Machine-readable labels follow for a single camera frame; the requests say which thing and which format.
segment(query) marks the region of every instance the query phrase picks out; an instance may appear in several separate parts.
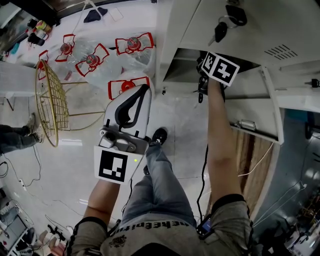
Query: key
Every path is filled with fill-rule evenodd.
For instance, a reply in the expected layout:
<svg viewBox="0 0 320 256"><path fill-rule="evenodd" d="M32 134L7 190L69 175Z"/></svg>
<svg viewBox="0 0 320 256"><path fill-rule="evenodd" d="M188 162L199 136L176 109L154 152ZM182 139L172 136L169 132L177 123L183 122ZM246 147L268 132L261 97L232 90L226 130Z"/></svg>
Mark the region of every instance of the key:
<svg viewBox="0 0 320 256"><path fill-rule="evenodd" d="M228 26L225 22L220 22L214 29L214 36L208 43L210 46L213 42L219 43L227 34Z"/></svg>
<svg viewBox="0 0 320 256"><path fill-rule="evenodd" d="M226 12L229 15L230 21L232 21L237 26L244 26L247 24L247 16L244 9L236 6L226 5Z"/></svg>

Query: gold wire basket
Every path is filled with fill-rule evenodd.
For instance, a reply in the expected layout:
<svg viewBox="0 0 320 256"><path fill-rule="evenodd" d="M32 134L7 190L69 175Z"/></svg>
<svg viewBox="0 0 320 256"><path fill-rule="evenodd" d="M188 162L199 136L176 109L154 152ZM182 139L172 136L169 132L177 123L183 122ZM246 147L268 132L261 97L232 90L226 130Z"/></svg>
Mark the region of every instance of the gold wire basket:
<svg viewBox="0 0 320 256"><path fill-rule="evenodd" d="M45 72L46 79L44 82L38 80L38 73L40 70ZM66 92L63 89L63 85L69 84L83 84L87 82L67 82L61 83L55 72L48 66L48 64L42 59L36 65L35 74L35 102L38 114L40 116L40 123L43 128L45 137L48 139L53 147L58 146L59 138L58 131L77 131L83 130L94 125L102 116L104 111L69 114ZM89 115L102 113L102 115L91 125L76 129L66 130L69 125L69 117Z"/></svg>

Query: person's left arm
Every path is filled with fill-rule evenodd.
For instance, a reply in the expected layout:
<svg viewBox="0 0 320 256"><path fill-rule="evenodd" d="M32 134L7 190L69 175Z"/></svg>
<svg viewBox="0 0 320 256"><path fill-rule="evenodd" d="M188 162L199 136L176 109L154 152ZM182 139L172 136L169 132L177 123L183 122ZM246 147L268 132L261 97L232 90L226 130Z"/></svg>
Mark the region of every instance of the person's left arm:
<svg viewBox="0 0 320 256"><path fill-rule="evenodd" d="M89 197L83 219L74 227L66 246L67 256L100 254L119 189L120 184L98 181Z"/></svg>

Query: drawer handle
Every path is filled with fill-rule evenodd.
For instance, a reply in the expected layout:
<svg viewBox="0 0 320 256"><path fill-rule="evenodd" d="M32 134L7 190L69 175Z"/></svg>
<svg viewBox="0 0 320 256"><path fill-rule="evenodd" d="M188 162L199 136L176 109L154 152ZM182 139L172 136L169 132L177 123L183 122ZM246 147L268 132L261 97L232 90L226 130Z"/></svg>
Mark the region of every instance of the drawer handle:
<svg viewBox="0 0 320 256"><path fill-rule="evenodd" d="M234 125L238 128L244 128L251 131L255 131L257 129L255 122L249 120L237 121Z"/></svg>

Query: t-shirt sleeve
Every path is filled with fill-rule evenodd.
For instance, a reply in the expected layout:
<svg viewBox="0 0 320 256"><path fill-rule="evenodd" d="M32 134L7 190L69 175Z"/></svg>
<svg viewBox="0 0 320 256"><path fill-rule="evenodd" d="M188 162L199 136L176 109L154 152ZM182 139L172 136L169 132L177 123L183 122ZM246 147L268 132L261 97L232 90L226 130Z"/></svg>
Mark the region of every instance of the t-shirt sleeve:
<svg viewBox="0 0 320 256"><path fill-rule="evenodd" d="M247 255L252 243L252 221L249 208L240 194L229 194L212 207L211 234L204 239L206 244L228 255Z"/></svg>
<svg viewBox="0 0 320 256"><path fill-rule="evenodd" d="M65 256L99 256L101 244L107 238L107 225L99 218L86 217L75 227L66 245Z"/></svg>

